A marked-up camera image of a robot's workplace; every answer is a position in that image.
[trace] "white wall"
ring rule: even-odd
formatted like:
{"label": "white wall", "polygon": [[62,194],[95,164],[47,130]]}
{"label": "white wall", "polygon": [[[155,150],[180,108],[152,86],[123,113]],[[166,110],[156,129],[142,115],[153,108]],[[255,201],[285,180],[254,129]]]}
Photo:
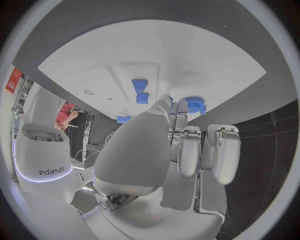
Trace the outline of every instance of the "white wall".
{"label": "white wall", "polygon": [[13,166],[12,159],[12,123],[13,123],[13,112],[11,108],[14,106],[20,82],[18,82],[14,94],[11,94],[5,89],[6,83],[8,82],[15,66],[11,65],[5,77],[5,85],[2,86],[2,98],[0,105],[0,139],[1,139],[1,150],[3,152],[4,160],[7,169],[13,178],[16,177],[15,169]]}

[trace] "person's arm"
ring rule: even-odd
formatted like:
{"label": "person's arm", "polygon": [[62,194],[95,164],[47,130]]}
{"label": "person's arm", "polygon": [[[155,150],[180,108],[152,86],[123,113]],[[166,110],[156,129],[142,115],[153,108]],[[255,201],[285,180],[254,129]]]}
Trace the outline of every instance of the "person's arm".
{"label": "person's arm", "polygon": [[68,127],[69,122],[78,116],[78,111],[74,110],[71,114],[67,117],[67,119],[63,122],[63,126],[66,129]]}

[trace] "white robot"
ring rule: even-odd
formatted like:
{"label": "white robot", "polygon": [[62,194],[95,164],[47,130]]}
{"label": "white robot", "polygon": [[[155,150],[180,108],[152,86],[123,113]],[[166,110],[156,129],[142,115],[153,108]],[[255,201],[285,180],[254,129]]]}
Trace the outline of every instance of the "white robot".
{"label": "white robot", "polygon": [[[163,95],[115,132],[94,167],[75,170],[69,139],[54,128],[63,103],[35,83],[13,149],[28,203],[39,196],[52,209],[34,217],[53,218],[50,226],[57,218],[70,223],[71,230],[56,226],[59,234],[53,239],[215,238],[227,211],[225,185],[234,179],[239,163],[236,127],[210,125],[202,152],[199,127],[187,126],[187,102],[172,103]],[[69,203],[91,180],[99,206],[80,215]],[[77,231],[86,233],[74,236]]]}

